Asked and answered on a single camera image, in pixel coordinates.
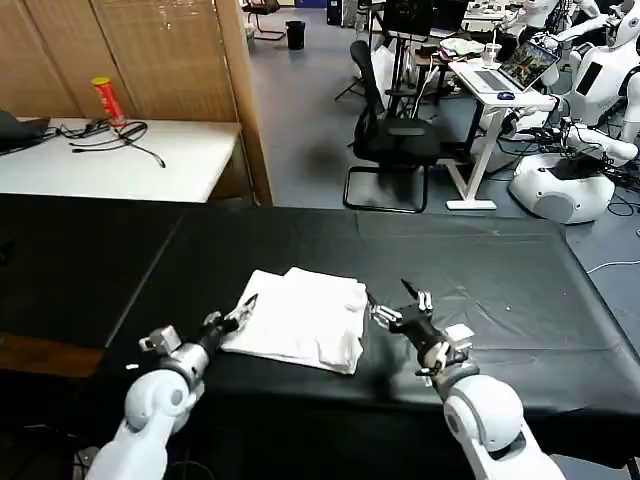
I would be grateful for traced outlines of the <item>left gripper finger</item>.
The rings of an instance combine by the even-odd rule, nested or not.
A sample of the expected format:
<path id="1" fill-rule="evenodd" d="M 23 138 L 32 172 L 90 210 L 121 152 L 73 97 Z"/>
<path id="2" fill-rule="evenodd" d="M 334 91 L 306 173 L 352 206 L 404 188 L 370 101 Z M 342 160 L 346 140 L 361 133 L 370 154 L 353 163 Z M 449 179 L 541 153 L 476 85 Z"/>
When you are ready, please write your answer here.
<path id="1" fill-rule="evenodd" d="M 226 314 L 214 311 L 208 314 L 203 322 L 204 325 L 243 325 L 251 317 L 258 299 L 257 294 L 253 294 L 246 300 L 241 301 L 233 310 Z"/>
<path id="2" fill-rule="evenodd" d="M 256 299 L 247 299 L 244 303 L 241 303 L 229 312 L 227 314 L 227 331 L 235 332 L 241 330 L 251 318 L 255 304 Z"/>

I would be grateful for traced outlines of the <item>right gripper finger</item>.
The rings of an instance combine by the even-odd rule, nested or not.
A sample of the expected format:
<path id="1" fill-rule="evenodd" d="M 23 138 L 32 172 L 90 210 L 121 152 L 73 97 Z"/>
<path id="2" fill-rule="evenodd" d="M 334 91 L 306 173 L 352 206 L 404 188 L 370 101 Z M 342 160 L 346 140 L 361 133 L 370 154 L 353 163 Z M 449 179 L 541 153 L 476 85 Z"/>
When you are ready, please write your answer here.
<path id="1" fill-rule="evenodd" d="M 413 283 L 405 279 L 402 279 L 401 283 L 411 298 L 417 302 L 418 309 L 421 312 L 430 313 L 433 311 L 432 295 L 429 291 L 419 289 Z"/>
<path id="2" fill-rule="evenodd" d="M 403 319 L 400 312 L 378 303 L 370 293 L 367 293 L 367 302 L 370 319 L 382 328 L 389 328 Z"/>

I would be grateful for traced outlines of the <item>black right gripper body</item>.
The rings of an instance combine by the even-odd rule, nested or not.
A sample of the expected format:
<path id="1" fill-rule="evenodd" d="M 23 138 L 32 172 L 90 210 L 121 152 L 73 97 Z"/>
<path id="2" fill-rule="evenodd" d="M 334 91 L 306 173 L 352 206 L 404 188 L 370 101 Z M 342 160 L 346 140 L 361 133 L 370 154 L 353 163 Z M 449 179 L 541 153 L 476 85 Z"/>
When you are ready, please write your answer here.
<path id="1" fill-rule="evenodd" d="M 444 334 L 433 326 L 432 310 L 421 310 L 411 303 L 397 310 L 400 317 L 389 323 L 389 331 L 404 335 L 417 351 L 428 351 L 444 341 Z"/>

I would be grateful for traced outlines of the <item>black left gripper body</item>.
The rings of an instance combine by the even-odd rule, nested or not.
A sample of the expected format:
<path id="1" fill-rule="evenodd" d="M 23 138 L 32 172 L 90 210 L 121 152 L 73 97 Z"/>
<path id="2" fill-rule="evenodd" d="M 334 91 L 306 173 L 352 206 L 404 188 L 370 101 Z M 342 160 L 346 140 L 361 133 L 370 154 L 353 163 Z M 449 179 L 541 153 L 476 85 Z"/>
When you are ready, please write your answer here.
<path id="1" fill-rule="evenodd" d="M 239 322 L 236 319 L 217 319 L 201 327 L 198 344 L 207 353 L 215 353 L 225 337 L 238 329 Z"/>

